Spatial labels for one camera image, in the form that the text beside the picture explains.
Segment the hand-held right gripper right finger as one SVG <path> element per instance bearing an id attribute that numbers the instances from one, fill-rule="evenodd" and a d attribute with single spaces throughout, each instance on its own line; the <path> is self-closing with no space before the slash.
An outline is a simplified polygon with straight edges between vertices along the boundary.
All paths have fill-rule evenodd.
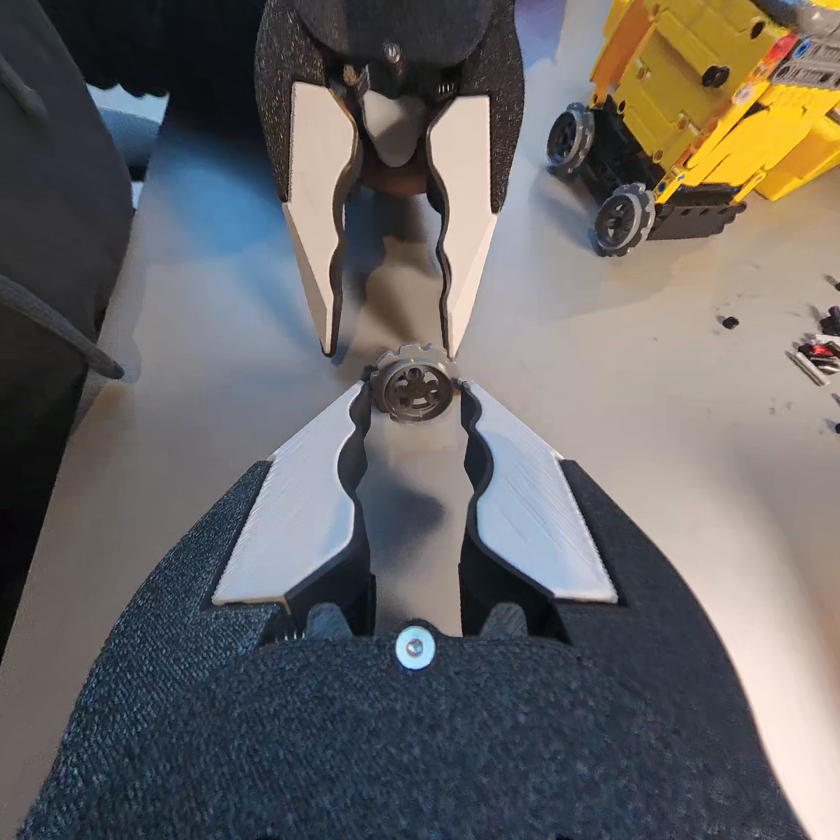
<path id="1" fill-rule="evenodd" d="M 461 384 L 472 486 L 460 551 L 462 619 L 484 621 L 499 604 L 549 621 L 561 604 L 618 606 L 564 458 L 473 381 Z"/>

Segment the grey-blue office chair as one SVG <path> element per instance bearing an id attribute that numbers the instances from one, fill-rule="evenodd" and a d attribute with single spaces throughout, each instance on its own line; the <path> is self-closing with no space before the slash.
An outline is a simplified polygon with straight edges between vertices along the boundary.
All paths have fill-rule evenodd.
<path id="1" fill-rule="evenodd" d="M 161 122 L 110 108 L 100 108 L 98 112 L 127 165 L 131 181 L 144 182 Z"/>

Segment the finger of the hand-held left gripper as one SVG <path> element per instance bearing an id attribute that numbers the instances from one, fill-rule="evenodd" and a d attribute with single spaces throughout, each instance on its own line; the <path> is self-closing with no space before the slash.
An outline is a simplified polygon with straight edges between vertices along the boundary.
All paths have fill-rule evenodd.
<path id="1" fill-rule="evenodd" d="M 498 213 L 491 207 L 490 96 L 448 101 L 425 134 L 427 164 L 443 199 L 436 246 L 444 289 L 444 349 L 453 360 L 473 312 Z"/>
<path id="2" fill-rule="evenodd" d="M 286 221 L 322 353 L 337 349 L 342 311 L 344 205 L 361 174 L 359 127 L 330 88 L 291 89 Z"/>

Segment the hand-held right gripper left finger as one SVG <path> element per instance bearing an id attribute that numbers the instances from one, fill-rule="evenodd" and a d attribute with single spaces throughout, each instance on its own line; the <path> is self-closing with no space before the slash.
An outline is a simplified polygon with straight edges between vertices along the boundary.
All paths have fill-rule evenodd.
<path id="1" fill-rule="evenodd" d="M 367 609 L 371 551 L 357 489 L 371 388 L 357 381 L 280 446 L 212 595 L 215 606 L 285 602 L 296 621 L 331 602 Z"/>

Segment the yellow toy brick vehicle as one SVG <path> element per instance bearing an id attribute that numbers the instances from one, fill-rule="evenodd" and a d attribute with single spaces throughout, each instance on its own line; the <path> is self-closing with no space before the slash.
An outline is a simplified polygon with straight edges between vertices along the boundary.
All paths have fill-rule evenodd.
<path id="1" fill-rule="evenodd" d="M 553 171 L 602 201 L 591 243 L 719 235 L 838 168 L 839 4 L 613 2 L 588 103 L 547 141 Z"/>

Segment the pile of small brick pieces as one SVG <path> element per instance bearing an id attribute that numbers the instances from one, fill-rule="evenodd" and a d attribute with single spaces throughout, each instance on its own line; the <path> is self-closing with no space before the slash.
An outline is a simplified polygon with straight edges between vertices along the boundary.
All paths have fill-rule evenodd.
<path id="1" fill-rule="evenodd" d="M 815 330 L 805 332 L 792 347 L 789 358 L 808 379 L 821 388 L 834 387 L 831 397 L 839 404 L 839 307 L 838 302 L 813 310 Z"/>

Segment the small grey toy wheel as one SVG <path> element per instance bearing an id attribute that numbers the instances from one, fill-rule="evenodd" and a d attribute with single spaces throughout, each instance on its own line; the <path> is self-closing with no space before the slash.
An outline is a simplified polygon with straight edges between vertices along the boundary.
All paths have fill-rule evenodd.
<path id="1" fill-rule="evenodd" d="M 459 387 L 459 368 L 432 343 L 404 343 L 383 353 L 369 383 L 381 413 L 400 424 L 416 424 L 448 409 Z"/>

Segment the person's left forearm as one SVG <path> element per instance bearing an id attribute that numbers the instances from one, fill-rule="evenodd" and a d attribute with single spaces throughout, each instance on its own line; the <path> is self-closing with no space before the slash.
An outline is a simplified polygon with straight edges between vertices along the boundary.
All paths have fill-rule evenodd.
<path id="1" fill-rule="evenodd" d="M 264 1 L 42 1 L 85 81 L 136 97 L 255 103 Z"/>

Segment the grey desk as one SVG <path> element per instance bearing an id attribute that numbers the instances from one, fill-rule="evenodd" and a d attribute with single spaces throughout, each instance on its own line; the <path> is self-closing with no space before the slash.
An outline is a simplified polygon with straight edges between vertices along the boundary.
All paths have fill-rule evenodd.
<path id="1" fill-rule="evenodd" d="M 838 838 L 838 404 L 787 353 L 838 302 L 838 172 L 720 236 L 592 252 L 545 168 L 610 2 L 521 2 L 526 106 L 460 370 L 577 460 L 715 624 L 812 838 Z M 147 575 L 384 351 L 439 340 L 438 216 L 360 191 L 339 351 L 322 356 L 261 142 L 170 101 L 2 663 L 2 838 Z M 724 329 L 720 317 L 740 325 Z"/>

